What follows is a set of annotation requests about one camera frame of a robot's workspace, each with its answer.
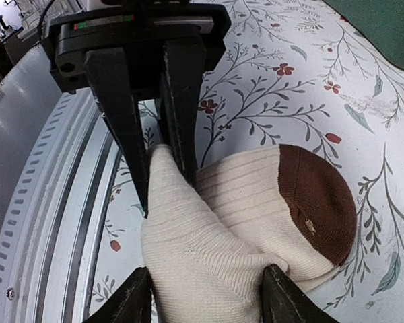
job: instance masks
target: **cable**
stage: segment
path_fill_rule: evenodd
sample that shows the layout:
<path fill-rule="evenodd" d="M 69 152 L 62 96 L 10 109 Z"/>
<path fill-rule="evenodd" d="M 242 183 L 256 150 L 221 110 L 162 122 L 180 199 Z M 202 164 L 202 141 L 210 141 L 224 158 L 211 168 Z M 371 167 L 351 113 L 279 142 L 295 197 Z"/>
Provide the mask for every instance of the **cable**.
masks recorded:
<path fill-rule="evenodd" d="M 55 0 L 49 0 L 45 9 L 43 9 L 42 15 L 40 15 L 39 24 L 38 24 L 38 38 L 39 38 L 40 43 L 42 43 L 43 21 L 45 20 L 46 14 L 48 13 L 48 10 L 51 8 L 51 6 L 54 4 L 54 2 L 55 2 Z"/>

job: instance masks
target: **screw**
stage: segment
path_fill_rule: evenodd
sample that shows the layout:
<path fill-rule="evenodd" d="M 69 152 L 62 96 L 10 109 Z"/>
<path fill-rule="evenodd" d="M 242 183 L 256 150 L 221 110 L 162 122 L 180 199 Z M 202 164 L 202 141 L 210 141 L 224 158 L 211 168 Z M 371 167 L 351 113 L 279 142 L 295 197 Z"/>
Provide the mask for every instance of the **screw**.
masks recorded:
<path fill-rule="evenodd" d="M 15 291 L 13 290 L 13 288 L 9 288 L 9 289 L 6 291 L 6 297 L 7 297 L 7 299 L 8 299 L 9 301 L 15 299 Z"/>

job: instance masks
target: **green mat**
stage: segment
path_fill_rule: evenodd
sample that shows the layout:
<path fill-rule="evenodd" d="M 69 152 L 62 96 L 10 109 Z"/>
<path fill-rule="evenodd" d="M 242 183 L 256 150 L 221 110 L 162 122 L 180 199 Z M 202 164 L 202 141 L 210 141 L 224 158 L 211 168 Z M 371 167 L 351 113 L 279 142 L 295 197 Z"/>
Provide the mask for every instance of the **green mat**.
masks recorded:
<path fill-rule="evenodd" d="M 404 69 L 404 0 L 324 0 Z"/>

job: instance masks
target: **ribbed knit fabric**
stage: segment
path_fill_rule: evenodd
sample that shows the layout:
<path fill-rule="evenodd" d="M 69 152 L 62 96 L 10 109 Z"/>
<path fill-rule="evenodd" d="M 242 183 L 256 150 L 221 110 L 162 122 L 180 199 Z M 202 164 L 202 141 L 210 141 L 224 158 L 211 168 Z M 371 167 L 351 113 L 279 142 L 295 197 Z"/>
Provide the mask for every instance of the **ribbed knit fabric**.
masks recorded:
<path fill-rule="evenodd" d="M 302 148 L 229 156 L 201 170 L 197 184 L 220 221 L 261 252 L 285 260 L 304 291 L 335 274 L 350 252 L 356 213 L 347 184 Z"/>
<path fill-rule="evenodd" d="M 200 196 L 169 148 L 154 149 L 142 249 L 163 323 L 259 322 L 258 285 L 268 264 L 307 291 L 351 250 L 349 188 L 302 148 L 232 155 L 199 171 L 197 188 Z"/>
<path fill-rule="evenodd" d="M 148 203 L 143 259 L 163 323 L 259 322 L 263 269 L 287 264 L 228 231 L 163 145 L 152 153 Z"/>

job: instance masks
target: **green indicator light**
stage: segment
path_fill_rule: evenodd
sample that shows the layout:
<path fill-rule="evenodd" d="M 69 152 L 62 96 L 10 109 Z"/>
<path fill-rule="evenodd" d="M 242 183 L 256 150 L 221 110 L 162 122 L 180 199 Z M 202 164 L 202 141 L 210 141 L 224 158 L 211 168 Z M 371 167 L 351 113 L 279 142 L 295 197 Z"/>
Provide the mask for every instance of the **green indicator light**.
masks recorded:
<path fill-rule="evenodd" d="M 123 17 L 123 20 L 124 20 L 125 22 L 132 22 L 133 20 L 135 20 L 135 17 L 134 17 L 133 15 L 125 15 L 125 16 Z"/>

